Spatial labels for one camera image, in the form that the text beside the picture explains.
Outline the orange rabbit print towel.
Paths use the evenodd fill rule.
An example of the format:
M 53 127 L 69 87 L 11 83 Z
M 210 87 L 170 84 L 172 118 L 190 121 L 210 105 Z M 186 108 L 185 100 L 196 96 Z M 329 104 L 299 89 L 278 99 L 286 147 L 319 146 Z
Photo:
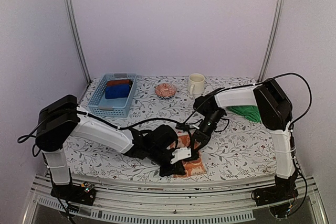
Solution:
M 190 145 L 190 137 L 186 132 L 178 132 L 178 143 L 172 143 L 168 149 L 172 148 L 180 148 L 180 147 L 188 147 Z M 183 161 L 182 162 L 185 175 L 173 175 L 174 178 L 185 178 L 195 175 L 200 175 L 205 173 L 205 168 L 202 162 L 201 155 L 199 154 L 199 158 L 193 161 Z

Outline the green microfibre towel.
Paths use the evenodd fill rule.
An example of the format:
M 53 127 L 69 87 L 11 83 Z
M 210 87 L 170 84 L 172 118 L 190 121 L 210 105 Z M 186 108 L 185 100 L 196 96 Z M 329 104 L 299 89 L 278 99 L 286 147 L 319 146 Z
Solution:
M 260 113 L 256 106 L 253 105 L 228 106 L 227 109 L 235 114 L 243 116 L 245 119 L 251 122 L 261 123 Z

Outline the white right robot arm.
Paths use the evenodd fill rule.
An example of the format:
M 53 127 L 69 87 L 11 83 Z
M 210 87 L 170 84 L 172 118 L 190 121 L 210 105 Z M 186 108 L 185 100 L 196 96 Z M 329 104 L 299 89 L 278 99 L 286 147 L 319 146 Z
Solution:
M 270 131 L 276 155 L 276 176 L 289 179 L 295 172 L 292 161 L 292 103 L 274 79 L 232 88 L 218 88 L 195 99 L 193 109 L 208 116 L 231 106 L 256 106 L 265 128 Z

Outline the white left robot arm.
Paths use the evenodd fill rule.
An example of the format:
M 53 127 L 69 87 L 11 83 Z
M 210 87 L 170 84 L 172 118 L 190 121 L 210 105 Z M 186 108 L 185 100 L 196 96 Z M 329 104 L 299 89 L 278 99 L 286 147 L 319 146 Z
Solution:
M 35 143 L 44 154 L 58 192 L 67 200 L 78 188 L 67 166 L 64 142 L 79 137 L 109 147 L 128 157 L 148 158 L 159 165 L 161 177 L 185 173 L 182 161 L 191 156 L 189 147 L 177 147 L 178 135 L 166 124 L 155 130 L 120 128 L 89 113 L 73 95 L 66 95 L 39 112 Z

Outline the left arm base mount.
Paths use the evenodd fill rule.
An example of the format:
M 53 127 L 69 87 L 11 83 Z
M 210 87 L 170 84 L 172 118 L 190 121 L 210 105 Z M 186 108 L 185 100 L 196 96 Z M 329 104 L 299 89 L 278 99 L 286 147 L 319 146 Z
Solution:
M 65 200 L 66 202 L 74 202 L 82 205 L 93 206 L 96 198 L 95 186 L 92 183 L 84 182 L 81 185 L 56 185 L 51 182 L 51 195 L 55 198 Z

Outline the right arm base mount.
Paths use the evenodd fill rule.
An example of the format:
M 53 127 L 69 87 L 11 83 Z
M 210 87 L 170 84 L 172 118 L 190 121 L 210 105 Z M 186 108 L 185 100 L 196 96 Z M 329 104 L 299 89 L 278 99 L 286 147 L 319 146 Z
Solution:
M 297 177 L 297 172 L 294 172 L 288 179 L 280 178 L 276 175 L 275 185 L 253 190 L 251 198 L 255 201 L 257 206 L 294 199 L 299 195 L 295 184 Z

